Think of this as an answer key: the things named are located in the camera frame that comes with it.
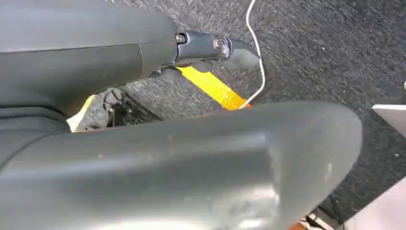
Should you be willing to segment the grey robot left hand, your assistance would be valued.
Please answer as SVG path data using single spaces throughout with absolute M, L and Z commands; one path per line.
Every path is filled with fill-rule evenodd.
M 254 68 L 244 42 L 106 0 L 0 3 L 3 230 L 286 230 L 362 147 L 348 107 L 287 101 L 71 132 L 102 90 L 176 66 Z

